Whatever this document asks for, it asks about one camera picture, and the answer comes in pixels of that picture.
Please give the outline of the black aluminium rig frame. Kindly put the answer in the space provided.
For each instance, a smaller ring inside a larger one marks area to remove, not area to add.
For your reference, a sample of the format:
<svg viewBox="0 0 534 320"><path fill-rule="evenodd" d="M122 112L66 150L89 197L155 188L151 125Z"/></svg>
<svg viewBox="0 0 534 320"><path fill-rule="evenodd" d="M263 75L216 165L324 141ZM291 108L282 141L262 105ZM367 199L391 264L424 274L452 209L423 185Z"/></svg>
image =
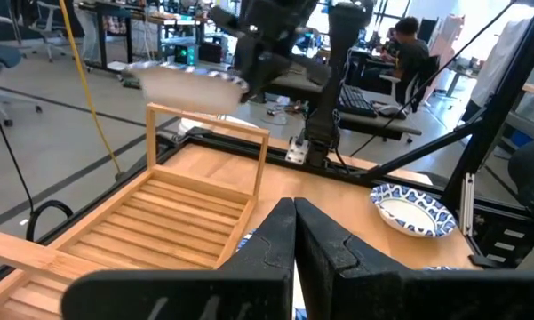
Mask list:
<svg viewBox="0 0 534 320"><path fill-rule="evenodd" d="M290 49L286 50L288 52L283 53L283 45L287 45L290 48L290 44L293 44L291 36L296 37L298 31L295 29L298 26L306 23L307 18L310 17L312 11L317 5L317 0L243 0L245 3L243 5L243 13L241 16L237 17L231 13L223 11L221 8L217 8L214 13L210 13L210 18L212 18L215 23L219 25L220 28L224 28L226 31L231 33L234 36L247 36L252 41L256 42L259 45L259 48L262 50L261 53L271 51L274 56L275 53L279 53L278 58L280 62L276 62L279 65L275 72L275 67L268 67L263 73L263 78L259 76L251 75L251 84L256 84L251 90L251 93L255 93L253 90L262 90L265 89L267 84L272 83L275 80L275 76L280 76L286 71L283 66L283 61L290 63L294 60L296 63L299 63L299 58L306 58L298 56L296 58L291 58ZM265 29L263 31L249 31L245 30L251 26L252 22L266 23L261 25L259 29ZM378 164L375 167L370 168L369 170L359 169L355 167L349 167L345 163L335 163L329 161L328 159L321 159L319 164L292 164L290 161L283 160L282 152L280 148L268 148L266 159L263 159L263 162L276 164L279 166L290 168L297 172L307 172L331 180L342 181L345 183L361 186L361 187L375 187L384 183L393 183L399 184L402 186L414 188L417 191L424 191L430 196L441 199L444 201L447 207L452 211L456 210L456 203L453 203L452 200L456 201L456 196L463 196L464 191L457 191L456 187L464 187L464 182L457 183L458 178L464 178L464 173L472 173L473 169L479 168L479 158L480 152L484 151L486 148L485 156L487 155L487 144L488 140L495 140L495 130L496 126L503 124L504 113L511 110L511 102L514 98L519 98L520 92L522 91L525 80L527 79L527 67L534 66L534 52L528 52L530 46L527 44L530 40L534 41L534 20L528 25L526 33L520 39L519 46L515 49L512 54L512 60L502 76L496 91L492 95L490 103L501 104L502 109L489 109L484 113L484 116L479 116L482 119L471 120L470 122L460 126L457 130L443 135L441 138L433 140L423 147L417 148L410 153L399 156L394 160L385 163ZM305 65L306 63L313 62L306 58L305 62L300 62ZM333 92L333 96L330 97L330 102L322 102L323 98L320 99L321 107L328 107L327 111L327 125L333 131L322 131L323 134L330 135L336 133L338 125L334 119L333 110L336 108L337 98L339 93L339 88ZM395 178L388 176L389 173L393 172L396 169L400 169L406 164L412 163L416 160L419 160L421 157L427 156L441 148L447 147L452 143L457 142L465 138L468 135L472 135L471 145L466 147L463 156L460 158L457 168L450 176L449 184L446 188L440 188L435 186L426 186L422 183L411 182L405 178ZM317 147L319 151L329 151L331 149L331 143L337 141L335 134L332 136L329 142L322 142L322 140L317 141L316 143L320 144L320 147ZM221 151L237 153L241 151L241 156L258 156L259 155L259 145L251 144L250 142L244 142L236 138L228 138L227 135L221 135L218 133L207 132L203 136L199 137L188 135L184 139L186 143L191 142L201 142L205 147L218 147ZM346 171L347 169L354 170L351 173L340 173L333 171L331 166L334 166L335 169L342 169ZM490 217L493 220L490 224L487 224L489 228L495 228L496 223L503 224L500 227L506 227L509 229L516 227L525 227L526 235L530 233L534 235L534 216L531 215L529 209L521 209L515 206L509 206L506 204L501 204L495 201L491 201L487 198L478 198L474 200L473 204L474 214L480 214L482 216Z"/></svg>

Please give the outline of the black keyboard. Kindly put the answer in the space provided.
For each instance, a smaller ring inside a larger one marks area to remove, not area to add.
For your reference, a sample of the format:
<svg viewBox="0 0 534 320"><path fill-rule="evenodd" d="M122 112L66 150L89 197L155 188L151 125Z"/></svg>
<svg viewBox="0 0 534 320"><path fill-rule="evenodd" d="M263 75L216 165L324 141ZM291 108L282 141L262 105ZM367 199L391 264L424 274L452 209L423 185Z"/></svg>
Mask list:
<svg viewBox="0 0 534 320"><path fill-rule="evenodd" d="M363 92L356 86L344 84L338 101L338 110L343 113L376 118L377 113L371 102L363 97Z"/></svg>

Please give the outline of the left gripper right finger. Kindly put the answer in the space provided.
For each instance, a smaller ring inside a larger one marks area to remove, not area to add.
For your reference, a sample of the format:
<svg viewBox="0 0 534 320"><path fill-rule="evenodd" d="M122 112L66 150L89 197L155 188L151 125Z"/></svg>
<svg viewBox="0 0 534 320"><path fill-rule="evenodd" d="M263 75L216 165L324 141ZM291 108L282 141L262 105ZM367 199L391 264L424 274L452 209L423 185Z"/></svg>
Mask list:
<svg viewBox="0 0 534 320"><path fill-rule="evenodd" d="M308 320L534 320L534 271L412 270L305 198L294 204Z"/></svg>

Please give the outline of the person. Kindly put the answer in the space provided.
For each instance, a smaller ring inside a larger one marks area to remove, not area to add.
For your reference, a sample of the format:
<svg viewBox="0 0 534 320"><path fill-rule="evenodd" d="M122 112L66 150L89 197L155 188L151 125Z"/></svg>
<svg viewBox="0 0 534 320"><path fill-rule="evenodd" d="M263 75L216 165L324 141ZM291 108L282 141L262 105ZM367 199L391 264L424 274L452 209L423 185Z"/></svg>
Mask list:
<svg viewBox="0 0 534 320"><path fill-rule="evenodd" d="M400 93L428 59L429 49L426 42L417 38L418 29L419 22L415 17L404 18L395 24L395 47L381 50L381 59L394 63L395 68L378 73L378 92L390 93L391 84L381 76L391 76L400 79Z"/></svg>

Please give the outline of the green lit device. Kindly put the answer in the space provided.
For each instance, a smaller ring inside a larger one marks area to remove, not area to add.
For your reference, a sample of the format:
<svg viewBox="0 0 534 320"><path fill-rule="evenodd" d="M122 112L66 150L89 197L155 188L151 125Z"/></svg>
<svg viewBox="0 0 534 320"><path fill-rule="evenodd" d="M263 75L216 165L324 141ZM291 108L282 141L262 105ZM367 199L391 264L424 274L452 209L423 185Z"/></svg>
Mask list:
<svg viewBox="0 0 534 320"><path fill-rule="evenodd" d="M188 66L198 63L199 46L197 44L175 44L174 62Z"/></svg>

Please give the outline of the white hanging cloth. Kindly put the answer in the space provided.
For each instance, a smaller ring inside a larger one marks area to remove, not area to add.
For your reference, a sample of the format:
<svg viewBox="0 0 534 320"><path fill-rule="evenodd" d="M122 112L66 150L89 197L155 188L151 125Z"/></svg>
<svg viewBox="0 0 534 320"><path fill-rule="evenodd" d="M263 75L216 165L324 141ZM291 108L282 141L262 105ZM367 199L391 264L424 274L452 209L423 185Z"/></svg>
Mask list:
<svg viewBox="0 0 534 320"><path fill-rule="evenodd" d="M496 91L533 16L534 7L526 4L514 4L510 8L510 13L505 15L507 23L498 33L498 41L476 78L470 103L482 108Z"/></svg>

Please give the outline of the silver aluminium extrusion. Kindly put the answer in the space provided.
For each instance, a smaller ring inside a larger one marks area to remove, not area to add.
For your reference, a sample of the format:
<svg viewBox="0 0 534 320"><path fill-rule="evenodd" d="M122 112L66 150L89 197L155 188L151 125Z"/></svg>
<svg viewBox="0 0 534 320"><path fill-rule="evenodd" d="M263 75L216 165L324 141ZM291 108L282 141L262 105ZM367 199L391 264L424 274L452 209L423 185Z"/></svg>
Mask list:
<svg viewBox="0 0 534 320"><path fill-rule="evenodd" d="M464 236L473 236L474 230L474 178L473 173L467 172L461 189L459 227Z"/></svg>

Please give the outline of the white framed office chair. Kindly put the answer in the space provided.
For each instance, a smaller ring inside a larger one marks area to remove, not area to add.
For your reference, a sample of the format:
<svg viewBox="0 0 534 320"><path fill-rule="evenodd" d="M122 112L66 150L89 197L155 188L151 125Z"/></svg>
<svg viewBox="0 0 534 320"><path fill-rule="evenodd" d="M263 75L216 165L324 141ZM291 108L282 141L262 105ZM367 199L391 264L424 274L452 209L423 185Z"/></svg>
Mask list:
<svg viewBox="0 0 534 320"><path fill-rule="evenodd" d="M48 4L44 0L32 0L36 5L37 18L31 22L28 29L36 32L41 39L38 44L33 44L29 51L33 54L44 52L47 60L53 63L53 54L56 52L60 56L67 56L70 53L61 45L53 42L54 38L67 39L67 28L63 22L56 21L55 14L61 13L61 7L58 4ZM73 53L70 54L72 59L75 58Z"/></svg>

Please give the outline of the grey desk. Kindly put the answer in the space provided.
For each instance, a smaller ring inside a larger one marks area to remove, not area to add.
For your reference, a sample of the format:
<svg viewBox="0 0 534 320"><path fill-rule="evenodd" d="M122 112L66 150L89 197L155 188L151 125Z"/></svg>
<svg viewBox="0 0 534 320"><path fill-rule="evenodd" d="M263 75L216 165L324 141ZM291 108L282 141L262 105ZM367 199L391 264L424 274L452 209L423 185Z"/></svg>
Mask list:
<svg viewBox="0 0 534 320"><path fill-rule="evenodd" d="M305 68L298 64L293 64L285 74L276 78L261 91L288 97L293 101L307 102L309 106L308 114L311 115L319 107L323 106L322 90L321 85L312 82L308 78ZM363 90L362 92L363 97L372 103L374 109L379 102L388 102L390 99L390 96L381 97L375 92ZM338 101L335 103L335 109L339 112L341 118L339 127L342 129L370 135L375 134L389 140L400 140L404 134L415 136L422 134L422 131L415 124L409 124L408 118L405 120L394 119L391 124L386 126L389 118L380 116L376 109L376 118L347 114L338 110Z"/></svg>

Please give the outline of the wooden slatted shelf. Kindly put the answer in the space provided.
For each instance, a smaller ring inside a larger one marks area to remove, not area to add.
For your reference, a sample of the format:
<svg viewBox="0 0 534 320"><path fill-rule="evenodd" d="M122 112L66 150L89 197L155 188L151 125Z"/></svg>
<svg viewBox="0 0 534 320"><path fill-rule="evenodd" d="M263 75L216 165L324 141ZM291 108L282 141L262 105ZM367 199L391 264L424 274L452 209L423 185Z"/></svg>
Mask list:
<svg viewBox="0 0 534 320"><path fill-rule="evenodd" d="M157 162L155 116L165 113L259 138L252 191ZM235 252L259 198L269 132L150 103L147 168L50 244L0 232L0 320L64 320L61 296L102 269L217 269Z"/></svg>

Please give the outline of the black monitor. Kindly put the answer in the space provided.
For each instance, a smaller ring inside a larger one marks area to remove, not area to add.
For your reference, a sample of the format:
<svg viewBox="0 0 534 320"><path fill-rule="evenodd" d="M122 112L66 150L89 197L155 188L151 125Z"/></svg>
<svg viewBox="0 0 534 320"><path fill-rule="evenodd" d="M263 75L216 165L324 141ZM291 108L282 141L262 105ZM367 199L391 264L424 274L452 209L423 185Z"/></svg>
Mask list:
<svg viewBox="0 0 534 320"><path fill-rule="evenodd" d="M436 25L439 19L430 20L422 19L419 25L417 38L429 44L432 38L432 35L436 29Z"/></svg>

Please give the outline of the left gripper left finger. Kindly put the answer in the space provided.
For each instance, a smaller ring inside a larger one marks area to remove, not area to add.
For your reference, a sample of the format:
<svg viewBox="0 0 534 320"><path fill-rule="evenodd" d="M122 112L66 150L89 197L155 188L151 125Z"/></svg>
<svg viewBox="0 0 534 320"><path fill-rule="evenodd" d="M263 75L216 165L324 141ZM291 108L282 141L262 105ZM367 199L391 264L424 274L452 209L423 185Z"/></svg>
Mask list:
<svg viewBox="0 0 534 320"><path fill-rule="evenodd" d="M112 270L79 278L63 320L291 320L296 207L283 198L217 270Z"/></svg>

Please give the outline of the black desk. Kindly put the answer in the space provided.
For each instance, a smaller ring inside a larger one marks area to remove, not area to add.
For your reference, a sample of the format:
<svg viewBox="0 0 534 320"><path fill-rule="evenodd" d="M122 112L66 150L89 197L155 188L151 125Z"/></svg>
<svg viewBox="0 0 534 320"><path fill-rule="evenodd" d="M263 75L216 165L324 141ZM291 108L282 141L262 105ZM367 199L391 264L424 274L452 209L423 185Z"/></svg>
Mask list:
<svg viewBox="0 0 534 320"><path fill-rule="evenodd" d="M113 60L108 62L107 49L106 49L106 28L104 26L104 17L116 17L124 20L124 37L126 48L126 63L133 63L133 44L132 44L132 21L137 20L142 23L151 23L157 25L156 28L156 47L154 51L147 48L148 57L152 57L156 60L165 59L168 56L166 46L171 42L164 40L162 32L164 29L177 27L177 26L191 26L195 30L193 35L196 44L200 44L203 41L204 36L204 24L208 21L207 18L202 16L186 16L176 13L167 12L147 12L146 6L120 4L117 2L108 2L105 0L94 0L93 2L80 2L78 8L85 12L92 12L95 14L95 24L98 28L97 37L99 42L100 61L99 62L86 62L88 69L99 69L109 73L117 74L120 69L114 67L115 63L121 63L122 61Z"/></svg>

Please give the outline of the silver arm base bracket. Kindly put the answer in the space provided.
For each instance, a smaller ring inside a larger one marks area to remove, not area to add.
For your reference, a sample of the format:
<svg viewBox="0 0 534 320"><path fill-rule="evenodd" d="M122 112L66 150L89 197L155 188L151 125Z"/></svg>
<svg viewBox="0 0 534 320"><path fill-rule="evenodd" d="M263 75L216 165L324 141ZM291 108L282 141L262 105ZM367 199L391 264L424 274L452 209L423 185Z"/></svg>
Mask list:
<svg viewBox="0 0 534 320"><path fill-rule="evenodd" d="M308 150L308 140L304 140L299 136L291 137L289 148L285 156L285 161L293 164L302 165L306 161Z"/></svg>

